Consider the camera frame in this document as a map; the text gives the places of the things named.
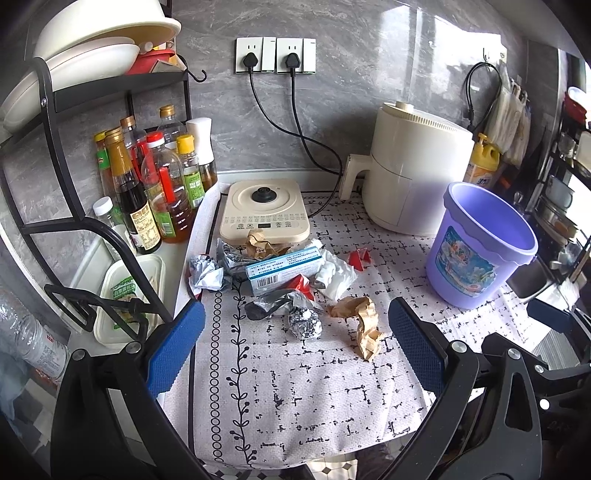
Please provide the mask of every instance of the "plastic bottle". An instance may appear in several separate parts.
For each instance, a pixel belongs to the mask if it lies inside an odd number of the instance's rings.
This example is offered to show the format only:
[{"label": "plastic bottle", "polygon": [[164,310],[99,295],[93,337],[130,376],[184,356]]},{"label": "plastic bottle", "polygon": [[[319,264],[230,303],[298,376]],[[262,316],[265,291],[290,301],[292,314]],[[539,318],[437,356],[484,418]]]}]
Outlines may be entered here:
[{"label": "plastic bottle", "polygon": [[1,287],[0,335],[23,360],[61,381],[70,358],[68,348],[53,338],[10,291]]},{"label": "plastic bottle", "polygon": [[164,143],[171,147],[171,143],[177,141],[179,135],[187,133],[187,128],[174,116],[174,105],[160,107],[160,126],[157,129],[164,135]]},{"label": "plastic bottle", "polygon": [[109,154],[105,147],[106,131],[98,132],[95,135],[96,142],[96,158],[99,161],[100,183],[103,186],[103,194],[107,195],[113,202],[115,207],[115,215],[121,218],[121,208],[117,202],[117,193],[115,192],[115,184],[113,183],[113,175],[111,173],[111,162],[109,161]]},{"label": "plastic bottle", "polygon": [[212,150],[212,119],[207,117],[187,120],[187,130],[194,138],[195,155],[199,160],[199,173],[203,190],[217,183],[217,169]]},{"label": "plastic bottle", "polygon": [[125,148],[129,151],[131,163],[138,178],[141,180],[141,165],[144,157],[148,151],[146,145],[146,132],[135,125],[135,117],[133,115],[122,118],[119,123],[123,131],[123,139],[125,141]]},{"label": "plastic bottle", "polygon": [[142,165],[144,186],[162,239],[183,242],[191,235],[195,212],[183,182],[183,165],[174,151],[164,146],[162,132],[148,134],[148,155]]},{"label": "plastic bottle", "polygon": [[[129,236],[129,232],[127,231],[127,227],[125,226],[123,219],[118,218],[113,212],[113,202],[111,201],[111,199],[109,197],[103,197],[97,200],[92,206],[92,209],[95,212],[96,219],[100,220],[105,225],[117,232],[117,234],[127,244],[131,252],[134,255],[136,255],[137,252],[135,250],[133,243],[131,242],[131,237]],[[121,256],[118,254],[117,250],[115,250],[114,247],[106,240],[103,239],[103,241],[105,242],[107,249],[111,253],[113,260],[115,260],[116,262],[117,260],[121,260]]]},{"label": "plastic bottle", "polygon": [[474,144],[464,181],[487,188],[499,168],[500,154],[492,145],[485,145],[485,134],[478,134],[478,137],[480,140]]},{"label": "plastic bottle", "polygon": [[199,173],[199,160],[195,154],[193,147],[192,135],[180,135],[177,137],[178,156],[183,164],[183,179],[189,203],[193,209],[199,208],[199,204],[203,200],[205,191],[201,183],[201,175]]}]

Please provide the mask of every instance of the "bottle label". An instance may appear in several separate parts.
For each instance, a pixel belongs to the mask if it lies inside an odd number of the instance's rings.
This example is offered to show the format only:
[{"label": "bottle label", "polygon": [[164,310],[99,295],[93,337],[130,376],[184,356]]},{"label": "bottle label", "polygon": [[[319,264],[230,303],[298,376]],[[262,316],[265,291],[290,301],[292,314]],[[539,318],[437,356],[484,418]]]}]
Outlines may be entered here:
[{"label": "bottle label", "polygon": [[99,160],[99,170],[105,170],[106,168],[111,167],[111,162],[109,162],[109,155],[107,154],[106,150],[99,150],[96,153],[96,158]]},{"label": "bottle label", "polygon": [[187,187],[187,196],[192,208],[197,208],[205,191],[203,190],[203,184],[201,183],[201,175],[198,171],[194,173],[187,173],[184,175],[185,186]]},{"label": "bottle label", "polygon": [[156,212],[154,217],[156,218],[160,232],[162,232],[162,236],[165,236],[166,238],[174,238],[177,236],[174,232],[173,220],[170,218],[168,212]]},{"label": "bottle label", "polygon": [[160,241],[160,232],[154,222],[152,211],[148,206],[148,202],[137,212],[131,214],[131,221],[135,225],[135,230],[141,238],[141,247],[150,250],[158,245]]}]

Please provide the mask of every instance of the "yellow bottle cap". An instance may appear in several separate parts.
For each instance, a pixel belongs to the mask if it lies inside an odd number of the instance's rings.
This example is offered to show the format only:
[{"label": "yellow bottle cap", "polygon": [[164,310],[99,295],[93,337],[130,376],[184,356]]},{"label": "yellow bottle cap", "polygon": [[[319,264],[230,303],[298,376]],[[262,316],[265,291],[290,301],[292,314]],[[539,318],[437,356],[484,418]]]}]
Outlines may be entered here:
[{"label": "yellow bottle cap", "polygon": [[192,135],[179,135],[177,137],[177,150],[180,155],[185,155],[195,151],[193,144],[194,138]]}]

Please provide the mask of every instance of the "spice rack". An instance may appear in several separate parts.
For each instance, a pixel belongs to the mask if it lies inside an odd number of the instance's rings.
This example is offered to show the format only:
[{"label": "spice rack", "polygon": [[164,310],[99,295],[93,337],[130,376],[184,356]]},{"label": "spice rack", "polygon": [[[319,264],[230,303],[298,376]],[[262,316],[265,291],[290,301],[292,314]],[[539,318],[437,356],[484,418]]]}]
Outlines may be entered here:
[{"label": "spice rack", "polygon": [[[182,56],[179,55],[182,62],[186,65]],[[53,92],[51,85],[51,75],[47,63],[35,57],[31,60],[31,64],[37,73],[39,81],[39,102],[41,106],[41,113],[39,113],[33,120],[31,120],[25,127],[17,132],[13,137],[6,140],[0,145],[0,188],[8,204],[8,209],[14,219],[19,232],[21,233],[27,247],[33,254],[35,260],[39,263],[51,284],[46,284],[44,290],[52,299],[53,302],[63,311],[72,321],[77,323],[87,332],[92,332],[96,320],[96,308],[101,307],[113,319],[113,321],[120,326],[126,323],[121,319],[119,314],[114,309],[127,310],[132,314],[140,326],[147,322],[142,313],[155,313],[160,316],[163,322],[172,322],[173,317],[167,311],[164,304],[154,291],[154,288],[148,281],[146,275],[139,267],[138,261],[134,257],[131,250],[126,246],[125,242],[119,237],[111,228],[97,219],[86,216],[80,197],[77,194],[74,186],[72,175],[68,169],[66,158],[60,139],[58,129],[58,114],[67,110],[73,109],[84,104],[93,103],[97,101],[110,101],[115,97],[123,96],[125,98],[128,115],[134,114],[133,94],[144,92],[159,87],[172,85],[174,83],[183,82],[185,112],[187,120],[192,118],[191,115],[191,99],[189,91],[189,75],[195,81],[201,83],[207,78],[204,74],[203,79],[196,79],[188,70],[184,72],[165,72],[165,73],[146,73],[135,75],[123,75],[119,77],[111,77],[102,80],[94,80],[92,82],[74,85],[62,90]],[[61,192],[64,196],[66,204],[70,210],[71,217],[58,218],[52,220],[44,220],[41,222],[25,223],[18,210],[17,204],[12,195],[10,185],[5,174],[5,161],[7,155],[14,150],[18,143],[29,134],[35,127],[43,124],[43,130],[49,149],[51,163],[56,177],[60,185]],[[143,292],[148,303],[144,303],[138,299],[131,301],[114,301],[103,299],[98,295],[87,290],[80,290],[76,288],[65,287],[57,278],[54,271],[51,269],[35,241],[32,238],[36,233],[53,233],[53,232],[68,232],[87,230],[100,235],[105,241],[109,242],[121,256],[129,273],[133,276],[138,284],[138,287]],[[67,300],[68,304],[63,303],[57,296],[61,296]],[[132,336],[131,340],[144,343],[145,329],[139,328],[139,334]]]}]

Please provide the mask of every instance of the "dish detergent bottle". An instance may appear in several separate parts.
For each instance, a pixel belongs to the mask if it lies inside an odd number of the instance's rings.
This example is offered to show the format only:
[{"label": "dish detergent bottle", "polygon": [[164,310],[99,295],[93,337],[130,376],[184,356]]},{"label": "dish detergent bottle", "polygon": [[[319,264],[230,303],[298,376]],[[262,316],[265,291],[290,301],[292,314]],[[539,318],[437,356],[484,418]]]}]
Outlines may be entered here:
[{"label": "dish detergent bottle", "polygon": [[485,145],[488,139],[485,134],[478,134],[478,137],[480,140],[474,143],[464,181],[487,188],[499,168],[500,153],[492,145]]}]

